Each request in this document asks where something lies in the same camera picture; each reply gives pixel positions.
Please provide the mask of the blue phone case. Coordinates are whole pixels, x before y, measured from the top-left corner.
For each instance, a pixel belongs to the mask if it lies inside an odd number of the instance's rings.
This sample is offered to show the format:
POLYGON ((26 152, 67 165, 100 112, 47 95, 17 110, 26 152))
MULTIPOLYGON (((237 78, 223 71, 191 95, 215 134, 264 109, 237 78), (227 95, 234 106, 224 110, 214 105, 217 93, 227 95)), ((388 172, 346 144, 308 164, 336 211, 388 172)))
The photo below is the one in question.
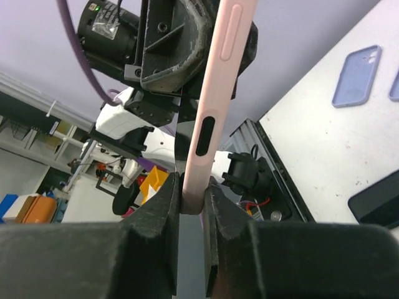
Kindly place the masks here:
POLYGON ((379 45, 349 53, 332 98, 334 108, 355 107, 368 101, 381 55, 379 45))

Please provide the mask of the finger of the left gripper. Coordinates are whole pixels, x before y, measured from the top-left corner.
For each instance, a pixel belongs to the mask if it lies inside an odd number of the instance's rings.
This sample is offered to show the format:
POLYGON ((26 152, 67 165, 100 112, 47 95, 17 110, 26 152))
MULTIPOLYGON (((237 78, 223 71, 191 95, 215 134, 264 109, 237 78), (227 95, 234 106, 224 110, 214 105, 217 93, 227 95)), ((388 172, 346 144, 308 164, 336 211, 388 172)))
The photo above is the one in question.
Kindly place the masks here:
POLYGON ((258 35, 259 35, 258 28, 255 25, 255 23, 252 22, 248 38, 246 41, 246 46, 244 48, 243 57, 241 59, 241 64, 238 70, 237 79, 234 84, 233 93, 231 96, 232 100, 236 98, 236 90, 237 90, 239 76, 252 64, 252 62, 256 58, 258 35))

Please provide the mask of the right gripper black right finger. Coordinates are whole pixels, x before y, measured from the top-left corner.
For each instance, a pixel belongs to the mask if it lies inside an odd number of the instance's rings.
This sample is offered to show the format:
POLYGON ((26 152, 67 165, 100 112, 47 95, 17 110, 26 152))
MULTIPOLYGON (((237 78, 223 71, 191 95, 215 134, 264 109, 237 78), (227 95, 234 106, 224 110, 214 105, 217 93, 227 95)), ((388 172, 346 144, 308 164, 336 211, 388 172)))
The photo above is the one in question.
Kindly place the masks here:
POLYGON ((256 221, 214 178, 203 219, 209 298, 398 297, 398 241, 383 227, 256 221))

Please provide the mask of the lilac phone case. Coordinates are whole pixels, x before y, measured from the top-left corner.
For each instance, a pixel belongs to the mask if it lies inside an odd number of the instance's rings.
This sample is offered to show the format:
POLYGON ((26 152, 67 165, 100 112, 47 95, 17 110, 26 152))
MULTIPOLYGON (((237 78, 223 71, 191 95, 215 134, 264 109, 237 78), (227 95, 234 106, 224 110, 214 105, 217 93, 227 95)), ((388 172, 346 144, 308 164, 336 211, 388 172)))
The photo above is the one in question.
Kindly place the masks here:
POLYGON ((388 97, 393 102, 399 102, 399 72, 397 72, 393 80, 388 97))

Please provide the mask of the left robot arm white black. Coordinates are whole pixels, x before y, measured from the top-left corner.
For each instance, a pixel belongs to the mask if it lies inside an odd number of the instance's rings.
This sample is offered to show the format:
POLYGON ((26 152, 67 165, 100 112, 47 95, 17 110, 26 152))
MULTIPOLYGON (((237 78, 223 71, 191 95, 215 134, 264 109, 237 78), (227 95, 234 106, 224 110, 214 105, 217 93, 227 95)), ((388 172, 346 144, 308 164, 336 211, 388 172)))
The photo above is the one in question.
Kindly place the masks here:
POLYGON ((171 165, 183 176, 181 211, 199 214, 210 178, 230 161, 219 139, 238 77, 253 62, 256 1, 143 1, 136 16, 89 1, 77 39, 90 70, 126 85, 90 134, 125 159, 171 165))

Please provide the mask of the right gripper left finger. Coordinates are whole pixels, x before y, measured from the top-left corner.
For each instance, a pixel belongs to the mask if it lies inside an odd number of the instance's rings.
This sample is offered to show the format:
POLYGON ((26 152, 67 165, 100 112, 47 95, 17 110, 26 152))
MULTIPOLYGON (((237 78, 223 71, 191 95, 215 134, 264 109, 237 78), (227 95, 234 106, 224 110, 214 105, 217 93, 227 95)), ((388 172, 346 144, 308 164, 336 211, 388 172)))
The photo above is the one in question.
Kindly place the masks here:
POLYGON ((2 298, 171 298, 180 177, 120 222, 1 226, 2 298))

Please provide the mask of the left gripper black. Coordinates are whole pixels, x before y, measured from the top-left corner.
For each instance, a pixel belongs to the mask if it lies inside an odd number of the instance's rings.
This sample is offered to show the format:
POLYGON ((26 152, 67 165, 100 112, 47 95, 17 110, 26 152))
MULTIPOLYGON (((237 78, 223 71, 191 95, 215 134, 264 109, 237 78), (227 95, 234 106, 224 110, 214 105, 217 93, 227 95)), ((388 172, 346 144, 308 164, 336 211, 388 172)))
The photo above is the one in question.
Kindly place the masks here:
POLYGON ((77 36, 92 69, 124 84, 174 93, 206 64, 217 1, 142 1, 140 15, 89 1, 77 36))

